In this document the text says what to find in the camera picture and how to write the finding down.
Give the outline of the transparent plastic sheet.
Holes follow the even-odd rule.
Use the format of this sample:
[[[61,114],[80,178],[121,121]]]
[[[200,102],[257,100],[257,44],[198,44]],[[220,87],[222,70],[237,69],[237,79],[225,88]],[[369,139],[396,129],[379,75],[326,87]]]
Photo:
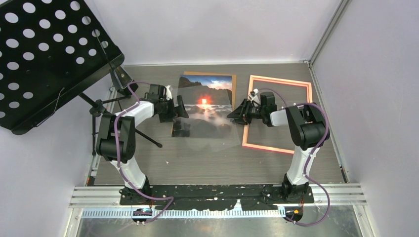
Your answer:
[[[232,91],[205,85],[179,88],[189,118],[173,121],[171,136],[189,145],[208,145],[214,152],[240,145],[237,128],[227,115],[233,111]]]

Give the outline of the sunset landscape photo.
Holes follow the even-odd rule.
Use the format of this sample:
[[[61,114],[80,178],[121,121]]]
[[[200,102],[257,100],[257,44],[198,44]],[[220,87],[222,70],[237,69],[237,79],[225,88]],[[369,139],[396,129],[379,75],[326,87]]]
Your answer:
[[[188,118],[176,118],[172,137],[228,138],[233,111],[233,77],[231,75],[180,76],[177,94],[182,96]]]

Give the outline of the brown backing board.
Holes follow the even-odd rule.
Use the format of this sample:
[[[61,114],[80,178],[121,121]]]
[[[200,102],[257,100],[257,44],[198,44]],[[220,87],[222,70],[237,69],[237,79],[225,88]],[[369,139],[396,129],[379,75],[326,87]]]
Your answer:
[[[232,78],[232,106],[235,108],[235,99],[236,99],[236,85],[237,85],[237,76],[233,74],[225,73],[209,73],[209,72],[194,72],[194,71],[184,71],[185,75],[193,76],[231,76]]]

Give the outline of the orange wooden picture frame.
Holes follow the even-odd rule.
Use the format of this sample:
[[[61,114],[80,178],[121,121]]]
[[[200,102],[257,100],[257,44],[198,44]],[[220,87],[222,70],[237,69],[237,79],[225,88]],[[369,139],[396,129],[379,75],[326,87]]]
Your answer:
[[[289,86],[305,87],[305,89],[306,89],[306,101],[308,103],[313,102],[312,83],[310,83],[310,82],[250,75],[248,92],[251,92],[253,90],[253,84],[254,84],[255,81],[275,83],[275,84],[284,84],[284,85],[289,85]],[[244,132],[243,132],[243,139],[242,139],[242,146],[245,147],[245,148],[257,149],[257,150],[263,150],[263,151],[270,151],[270,152],[277,152],[277,153],[284,153],[284,154],[290,154],[290,155],[294,154],[293,150],[287,150],[287,149],[281,149],[281,148],[275,148],[275,147],[262,146],[262,145],[248,143],[248,135],[249,135],[249,126],[245,125],[244,126]]]

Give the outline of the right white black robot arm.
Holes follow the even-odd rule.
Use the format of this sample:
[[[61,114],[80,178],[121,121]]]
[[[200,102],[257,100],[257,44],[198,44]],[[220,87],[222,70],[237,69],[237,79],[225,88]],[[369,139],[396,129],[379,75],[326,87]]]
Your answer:
[[[273,92],[257,94],[257,90],[253,90],[227,117],[242,125],[260,119],[268,127],[288,126],[294,154],[280,187],[280,198],[292,203],[307,193],[314,158],[330,137],[328,118],[321,107],[301,103],[278,109]]]

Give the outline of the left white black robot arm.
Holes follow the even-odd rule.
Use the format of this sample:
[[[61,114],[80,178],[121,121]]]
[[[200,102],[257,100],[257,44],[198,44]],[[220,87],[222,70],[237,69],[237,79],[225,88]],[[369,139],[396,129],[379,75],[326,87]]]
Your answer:
[[[182,97],[178,95],[174,99],[170,86],[151,84],[144,98],[136,97],[132,106],[116,114],[104,114],[97,137],[96,152],[117,169],[124,181],[121,194],[139,204],[157,199],[152,196],[149,180],[134,157],[136,127],[154,116],[160,122],[189,117]]]

